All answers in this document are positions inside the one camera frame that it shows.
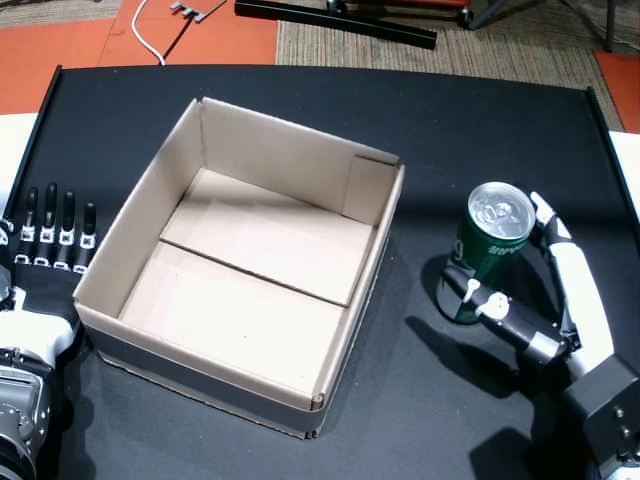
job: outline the open cardboard box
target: open cardboard box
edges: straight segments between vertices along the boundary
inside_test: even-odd
[[[193,101],[74,292],[109,363],[302,437],[326,415],[404,169],[394,155]]]

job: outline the black tabletop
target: black tabletop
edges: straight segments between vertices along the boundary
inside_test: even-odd
[[[104,234],[187,103],[205,95],[390,151],[407,166],[380,278],[325,428],[318,439],[297,440],[107,366],[86,349],[65,372],[74,413],[49,476],[578,475],[580,458],[558,453],[567,444],[558,443],[553,395],[538,388],[540,377],[519,373],[512,349],[482,326],[444,320],[433,290],[470,190],[488,180],[524,182],[546,195],[583,246],[616,348],[640,367],[633,220],[589,94],[347,69],[64,71],[19,198],[55,180],[97,203]],[[509,289],[553,312],[550,276],[533,248]],[[558,459],[566,468],[554,466]]]

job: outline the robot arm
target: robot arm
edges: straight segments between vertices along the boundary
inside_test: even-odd
[[[535,363],[563,359],[573,383],[563,400],[574,413],[599,477],[640,478],[640,378],[615,355],[602,300],[586,257],[550,205],[536,192],[537,233],[564,306],[559,329],[517,300],[455,267],[443,278],[489,330]]]
[[[63,403],[57,357],[79,329],[79,275],[14,263],[0,221],[0,478],[35,480],[36,457]]]

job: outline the soda can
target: soda can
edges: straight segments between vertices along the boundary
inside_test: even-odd
[[[535,224],[535,211],[527,195],[508,183],[488,182],[476,187],[458,228],[447,266],[464,270],[488,287],[499,289]],[[473,312],[440,278],[436,299],[442,312],[456,323],[472,324]]]

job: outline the beige carpet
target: beige carpet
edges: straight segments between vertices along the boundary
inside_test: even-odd
[[[486,2],[475,0],[474,8],[482,7],[483,1]],[[317,0],[300,3],[321,5]],[[609,127],[621,130],[620,119],[593,55],[594,48],[601,48],[598,40],[579,17],[557,0],[518,11],[522,5],[522,2],[511,3],[511,12],[476,32],[462,30],[451,21],[432,18],[435,14],[447,15],[442,11],[373,10],[378,18],[435,29],[438,32],[435,50],[280,22],[276,63],[447,73],[580,89],[591,86]],[[596,21],[604,22],[603,8],[584,2],[582,5]],[[372,13],[370,6],[353,10]],[[429,18],[419,18],[416,13]],[[638,18],[636,0],[621,4],[617,36],[637,43],[638,21],[634,18]]]
[[[0,28],[39,23],[115,18],[121,0],[0,0]]]

